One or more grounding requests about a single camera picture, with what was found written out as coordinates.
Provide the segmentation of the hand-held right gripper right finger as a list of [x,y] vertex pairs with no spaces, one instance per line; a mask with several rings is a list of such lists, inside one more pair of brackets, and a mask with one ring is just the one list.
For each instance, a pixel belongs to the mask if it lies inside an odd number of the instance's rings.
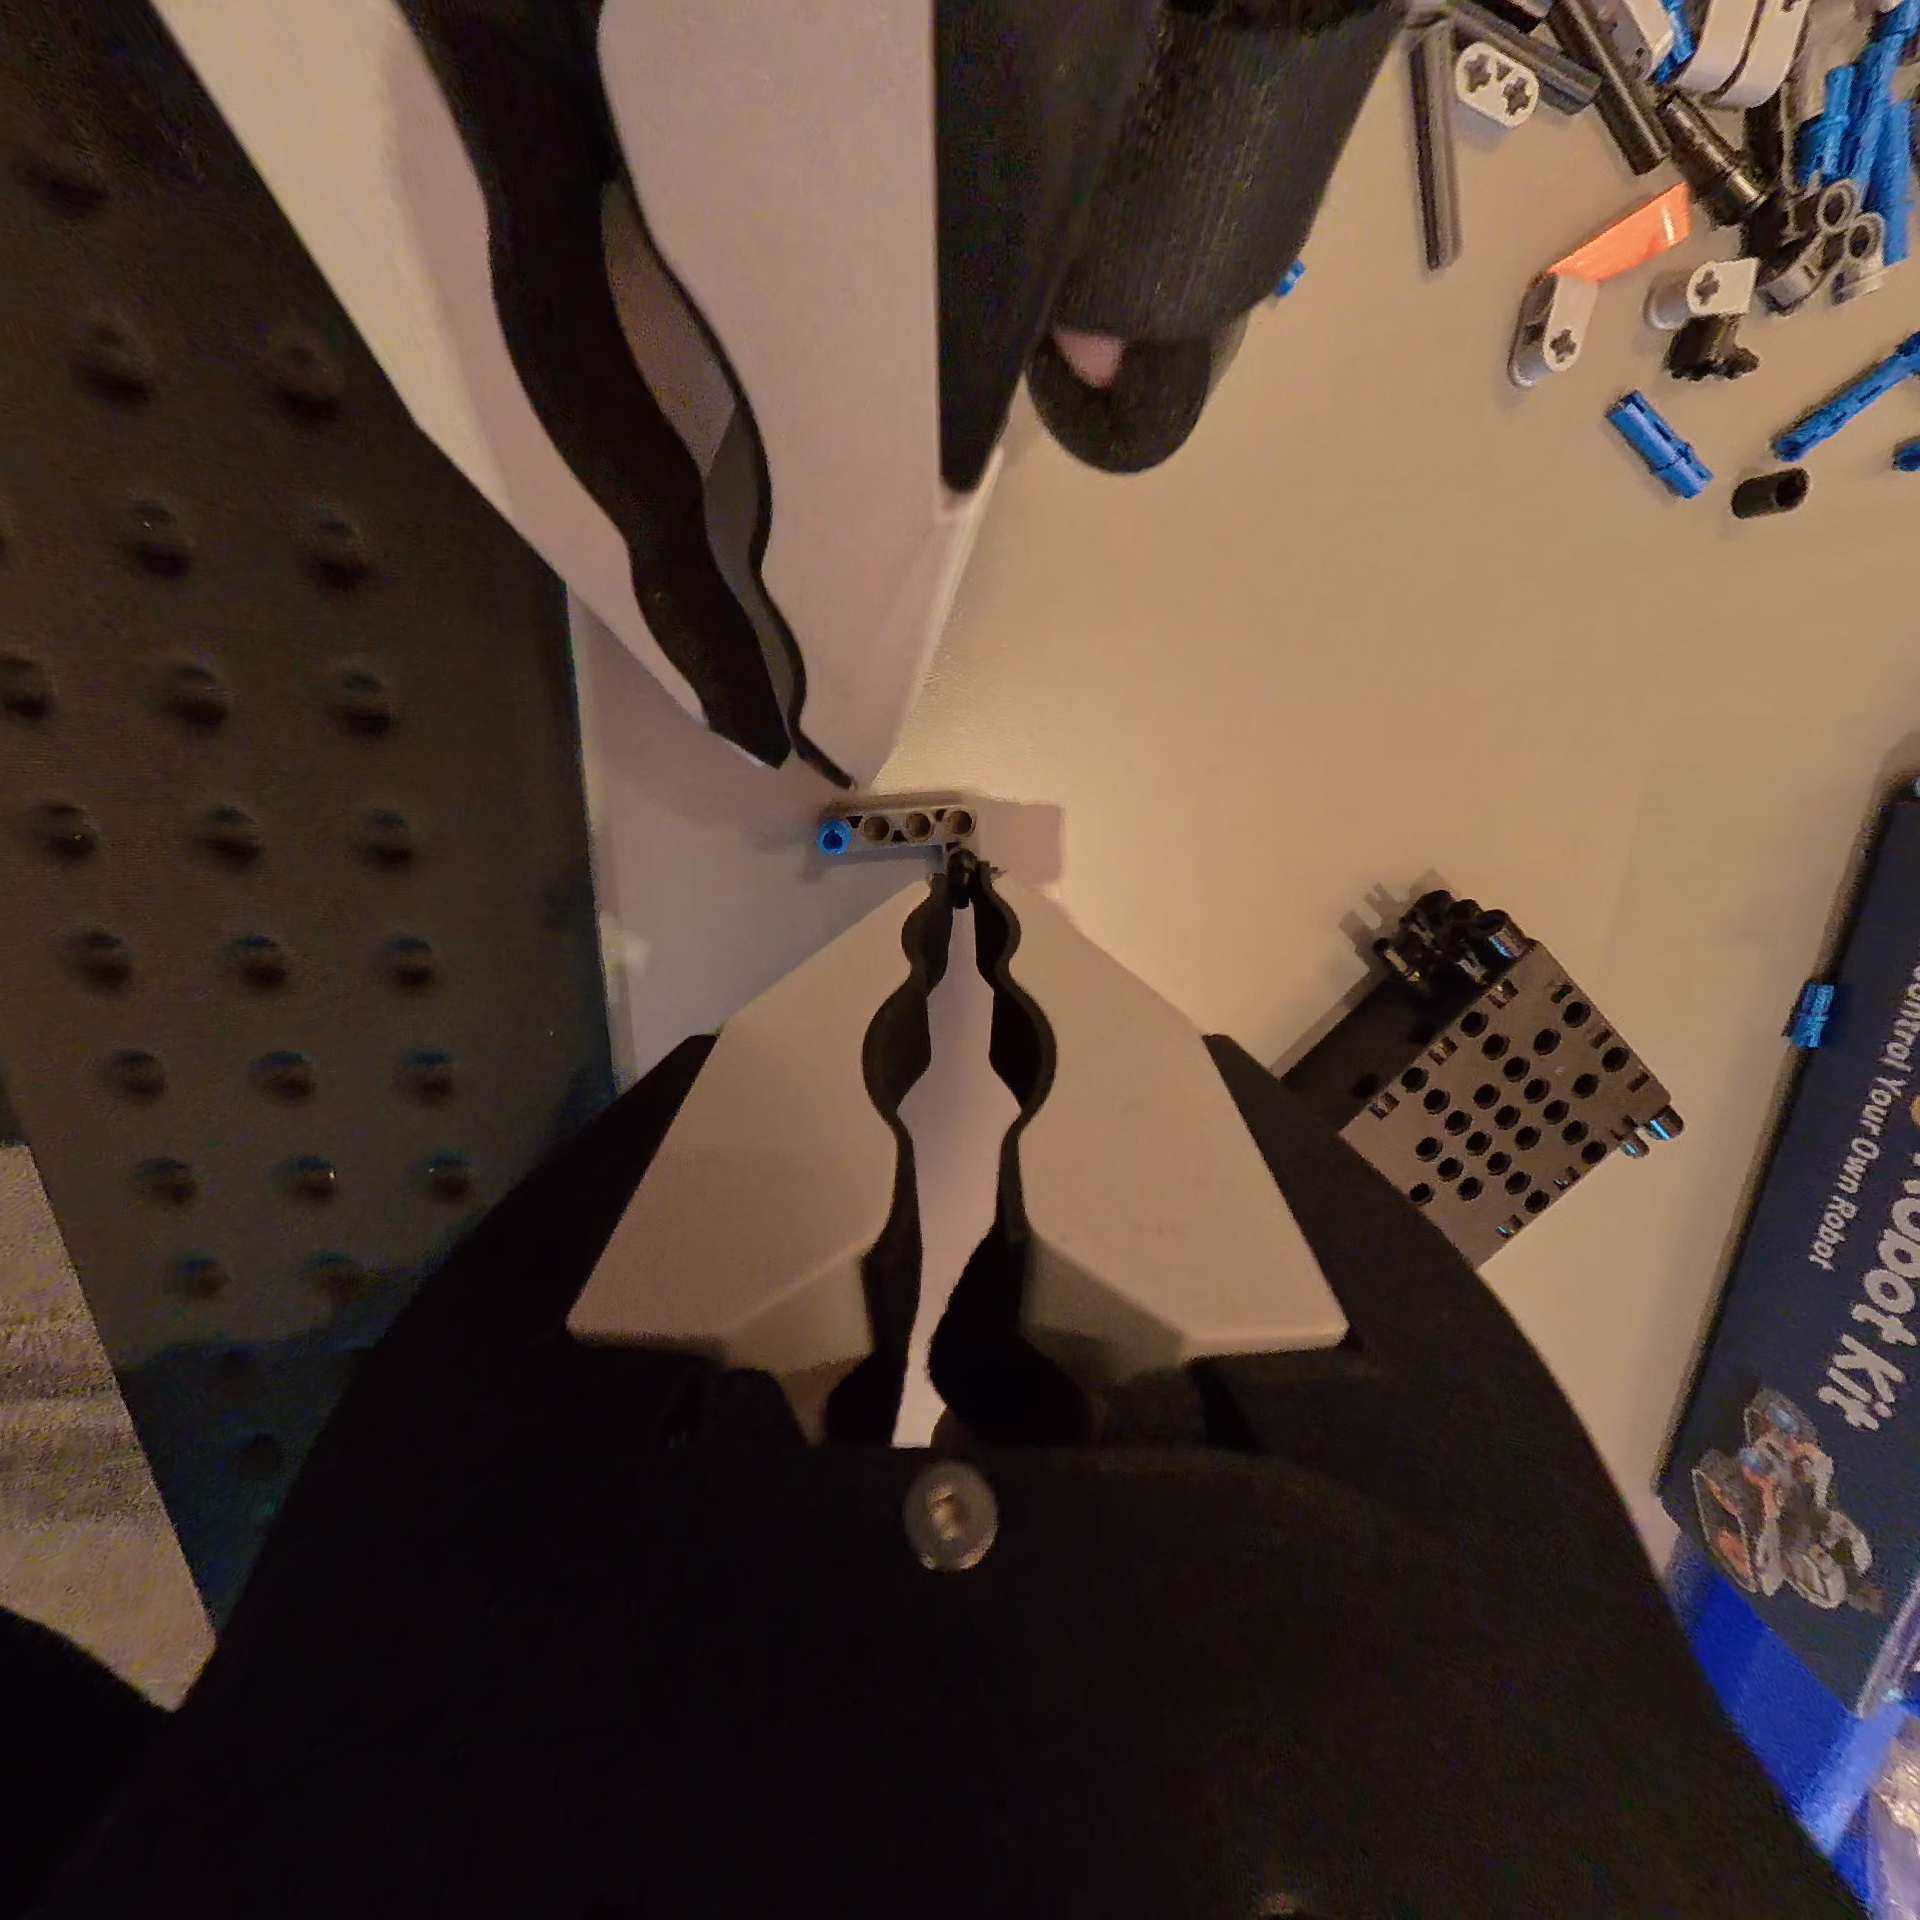
[[1014,1119],[929,1340],[950,1417],[1092,1445],[1135,1385],[1337,1348],[1349,1317],[1201,1031],[1039,889],[977,873],[972,906]]

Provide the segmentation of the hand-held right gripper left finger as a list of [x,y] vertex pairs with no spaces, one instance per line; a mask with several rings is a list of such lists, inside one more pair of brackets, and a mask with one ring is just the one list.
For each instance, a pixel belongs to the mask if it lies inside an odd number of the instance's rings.
[[920,1304],[900,1105],[950,934],[948,877],[913,877],[717,1029],[573,1340],[764,1373],[813,1442],[896,1437]]

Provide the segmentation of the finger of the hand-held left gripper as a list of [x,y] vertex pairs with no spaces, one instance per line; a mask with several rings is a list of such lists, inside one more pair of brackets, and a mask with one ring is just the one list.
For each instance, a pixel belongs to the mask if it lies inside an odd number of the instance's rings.
[[608,282],[592,7],[157,14],[421,429],[688,714],[781,766],[781,642]]
[[596,52],[642,223],[768,464],[799,734],[869,784],[1001,474],[941,470],[933,4],[613,2]]

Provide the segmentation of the dark grey short beam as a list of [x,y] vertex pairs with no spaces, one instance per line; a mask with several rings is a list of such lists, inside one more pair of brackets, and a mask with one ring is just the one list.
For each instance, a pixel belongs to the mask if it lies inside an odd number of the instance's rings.
[[946,860],[946,850],[954,846],[976,850],[977,804],[948,794],[844,798],[828,806],[815,823],[813,847],[815,831],[825,820],[847,823],[850,846],[840,856],[925,855]]

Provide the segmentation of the pile of small building pieces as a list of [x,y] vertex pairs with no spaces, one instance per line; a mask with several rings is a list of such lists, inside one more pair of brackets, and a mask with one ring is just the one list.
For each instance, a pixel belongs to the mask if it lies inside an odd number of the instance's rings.
[[1848,58],[1821,4],[1407,4],[1423,265],[1457,263],[1455,144],[1537,109],[1593,112],[1632,178],[1665,184],[1542,265],[1506,380],[1569,373],[1601,294],[1639,293],[1658,369],[1724,386],[1759,369],[1759,319],[1882,290],[1916,261],[1916,4],[1854,4]]

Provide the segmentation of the person's left hand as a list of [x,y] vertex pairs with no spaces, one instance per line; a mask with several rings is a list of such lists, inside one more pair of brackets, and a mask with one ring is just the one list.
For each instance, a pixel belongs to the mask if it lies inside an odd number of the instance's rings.
[[1300,261],[1404,4],[1156,4],[1025,389],[1101,472],[1193,434],[1252,311]]

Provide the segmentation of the black perforated motor block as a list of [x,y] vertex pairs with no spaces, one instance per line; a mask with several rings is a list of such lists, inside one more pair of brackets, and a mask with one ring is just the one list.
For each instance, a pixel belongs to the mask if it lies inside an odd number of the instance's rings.
[[1615,1021],[1494,904],[1412,897],[1368,977],[1279,1081],[1474,1265],[1596,1167],[1684,1132]]

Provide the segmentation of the blue robot kit box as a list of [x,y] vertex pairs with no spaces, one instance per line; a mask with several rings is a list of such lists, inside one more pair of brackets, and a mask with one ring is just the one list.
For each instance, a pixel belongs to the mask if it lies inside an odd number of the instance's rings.
[[1862,842],[1656,1497],[1854,1714],[1916,1700],[1917,794]]

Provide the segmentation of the blue plastic bin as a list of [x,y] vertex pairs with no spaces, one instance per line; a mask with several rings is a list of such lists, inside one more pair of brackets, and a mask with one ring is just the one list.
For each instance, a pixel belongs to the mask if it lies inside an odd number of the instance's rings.
[[1916,1743],[1916,1712],[1893,1700],[1852,1714],[1687,1542],[1671,1550],[1665,1590],[1720,1706],[1817,1852],[1871,1914],[1885,1914],[1871,1798],[1901,1743]]

